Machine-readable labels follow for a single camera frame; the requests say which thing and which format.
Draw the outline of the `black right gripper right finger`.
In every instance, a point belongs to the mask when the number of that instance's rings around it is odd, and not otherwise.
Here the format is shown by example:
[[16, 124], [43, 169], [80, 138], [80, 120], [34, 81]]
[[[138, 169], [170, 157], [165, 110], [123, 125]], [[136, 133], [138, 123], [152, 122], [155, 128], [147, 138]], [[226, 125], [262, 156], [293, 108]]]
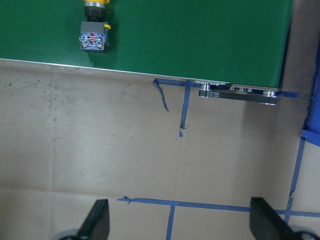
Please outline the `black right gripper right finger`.
[[256, 240], [300, 239], [262, 197], [250, 199], [249, 228]]

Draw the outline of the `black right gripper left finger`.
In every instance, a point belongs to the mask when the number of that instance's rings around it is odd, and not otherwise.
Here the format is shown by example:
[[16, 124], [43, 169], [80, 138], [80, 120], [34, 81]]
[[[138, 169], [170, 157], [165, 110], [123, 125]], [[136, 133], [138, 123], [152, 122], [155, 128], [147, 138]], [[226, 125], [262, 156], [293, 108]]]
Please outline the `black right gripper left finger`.
[[107, 240], [110, 234], [108, 199], [95, 201], [75, 235], [76, 240]]

